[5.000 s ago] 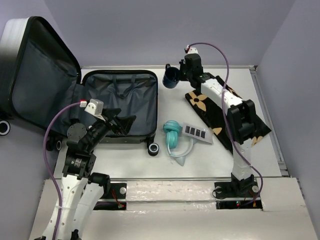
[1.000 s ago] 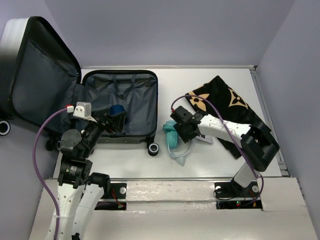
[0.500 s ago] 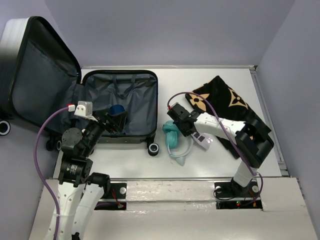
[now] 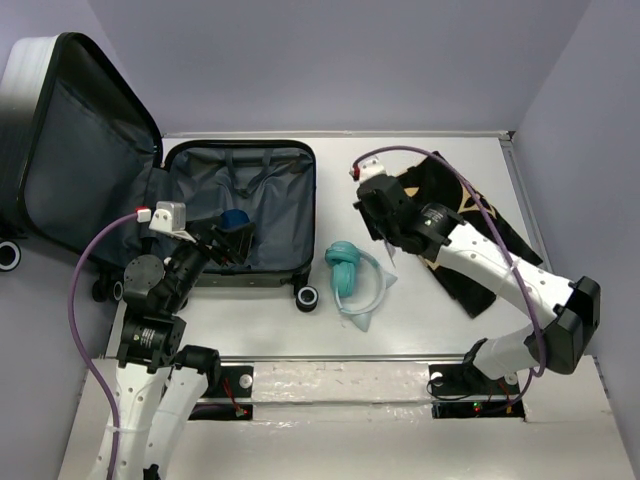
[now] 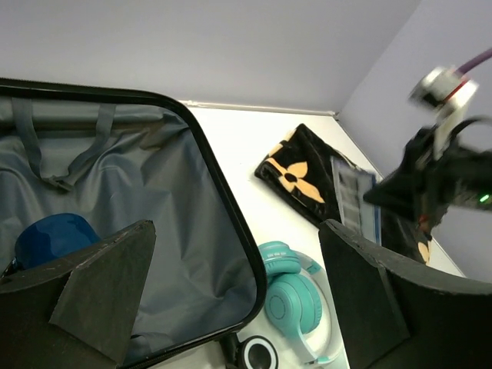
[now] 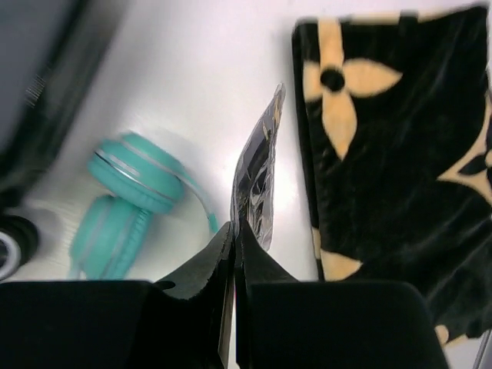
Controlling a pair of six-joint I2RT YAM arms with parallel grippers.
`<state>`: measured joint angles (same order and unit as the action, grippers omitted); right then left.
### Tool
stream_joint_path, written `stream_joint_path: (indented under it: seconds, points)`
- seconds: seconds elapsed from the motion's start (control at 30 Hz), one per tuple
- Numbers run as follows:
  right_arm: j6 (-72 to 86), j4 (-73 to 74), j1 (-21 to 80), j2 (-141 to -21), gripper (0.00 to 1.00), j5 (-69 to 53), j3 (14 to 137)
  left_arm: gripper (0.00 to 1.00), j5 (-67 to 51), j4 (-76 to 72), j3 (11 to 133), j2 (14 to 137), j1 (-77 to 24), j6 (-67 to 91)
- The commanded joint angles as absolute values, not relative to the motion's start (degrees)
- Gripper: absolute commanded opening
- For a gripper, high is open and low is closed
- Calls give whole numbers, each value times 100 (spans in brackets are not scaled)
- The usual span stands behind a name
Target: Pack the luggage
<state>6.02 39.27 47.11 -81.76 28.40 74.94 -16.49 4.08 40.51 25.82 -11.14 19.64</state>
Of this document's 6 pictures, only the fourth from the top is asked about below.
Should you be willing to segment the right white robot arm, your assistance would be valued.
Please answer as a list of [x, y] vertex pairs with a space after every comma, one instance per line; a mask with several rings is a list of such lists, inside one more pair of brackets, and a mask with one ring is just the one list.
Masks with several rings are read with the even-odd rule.
[[572, 374], [600, 323], [601, 287], [576, 281], [502, 252], [459, 214], [437, 203], [419, 207], [399, 180], [377, 174], [356, 191], [371, 236], [453, 270], [535, 319], [496, 339], [481, 339], [465, 354], [462, 384], [482, 392], [496, 380], [537, 366]]

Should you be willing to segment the teal cat-ear headphones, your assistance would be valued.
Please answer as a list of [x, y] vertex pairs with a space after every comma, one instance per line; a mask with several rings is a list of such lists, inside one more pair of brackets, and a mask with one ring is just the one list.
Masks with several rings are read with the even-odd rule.
[[[382, 304], [387, 290], [397, 282], [397, 277], [387, 271], [374, 256], [348, 241], [331, 244], [325, 251], [324, 260], [331, 269], [330, 287], [339, 313], [349, 318], [360, 331], [368, 332], [374, 312]], [[368, 263], [375, 271], [378, 290], [369, 305], [356, 310], [348, 309], [343, 304], [343, 299], [354, 294], [357, 272], [362, 262]]]

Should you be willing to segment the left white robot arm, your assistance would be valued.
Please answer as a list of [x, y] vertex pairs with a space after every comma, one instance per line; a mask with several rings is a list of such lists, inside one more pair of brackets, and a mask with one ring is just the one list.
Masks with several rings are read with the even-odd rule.
[[116, 354], [116, 414], [105, 427], [91, 479], [163, 479], [202, 395], [221, 383], [217, 350], [181, 343], [178, 317], [209, 262], [245, 263], [256, 226], [222, 218], [190, 222], [187, 239], [160, 259], [140, 255], [124, 271], [126, 304]]

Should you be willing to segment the black towel with tan flowers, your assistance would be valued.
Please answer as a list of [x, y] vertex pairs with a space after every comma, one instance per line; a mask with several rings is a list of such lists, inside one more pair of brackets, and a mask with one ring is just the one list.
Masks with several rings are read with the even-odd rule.
[[[469, 190], [439, 162], [427, 157], [419, 164], [398, 174], [397, 178], [405, 193], [419, 206], [423, 207], [431, 202], [442, 204], [460, 214], [485, 237], [489, 239], [493, 237], [480, 213], [480, 207], [473, 201]], [[484, 195], [480, 195], [479, 200], [482, 207], [487, 210], [507, 249], [533, 265], [541, 265], [542, 258], [531, 249], [494, 205]], [[426, 259], [422, 259], [421, 262], [470, 318], [477, 317], [496, 301], [494, 293], [464, 275]]]

